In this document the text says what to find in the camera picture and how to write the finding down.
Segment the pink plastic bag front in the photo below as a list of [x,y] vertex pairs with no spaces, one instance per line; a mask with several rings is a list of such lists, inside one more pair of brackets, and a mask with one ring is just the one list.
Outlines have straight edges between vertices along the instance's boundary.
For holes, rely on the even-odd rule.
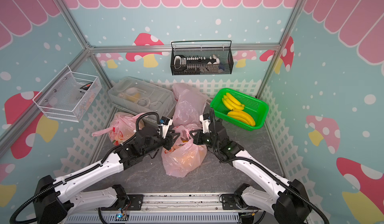
[[137,133],[136,121],[142,115],[132,115],[124,112],[117,112],[110,125],[106,129],[102,129],[92,133],[92,137],[107,134],[113,145],[122,145],[128,140],[135,138]]

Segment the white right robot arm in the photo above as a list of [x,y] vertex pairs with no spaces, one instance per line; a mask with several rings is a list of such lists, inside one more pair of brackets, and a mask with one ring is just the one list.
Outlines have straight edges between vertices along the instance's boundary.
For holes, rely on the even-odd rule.
[[221,163],[227,163],[256,182],[262,191],[243,184],[235,192],[239,208],[256,207],[270,213],[280,224],[303,224],[315,212],[325,224],[326,215],[310,202],[299,180],[289,181],[255,160],[237,142],[230,140],[223,124],[216,120],[215,111],[207,106],[200,116],[202,129],[191,131],[196,145],[206,145]]

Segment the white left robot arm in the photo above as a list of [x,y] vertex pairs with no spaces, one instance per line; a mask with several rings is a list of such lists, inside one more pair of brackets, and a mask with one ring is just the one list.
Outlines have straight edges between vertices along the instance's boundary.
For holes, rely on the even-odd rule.
[[34,196],[15,210],[10,223],[20,223],[18,215],[33,204],[36,217],[25,220],[25,224],[58,224],[82,204],[79,194],[84,189],[131,168],[152,152],[158,153],[161,148],[170,150],[180,136],[173,127],[172,119],[160,117],[156,112],[140,114],[135,122],[135,134],[110,149],[103,159],[56,179],[51,176],[40,179]]

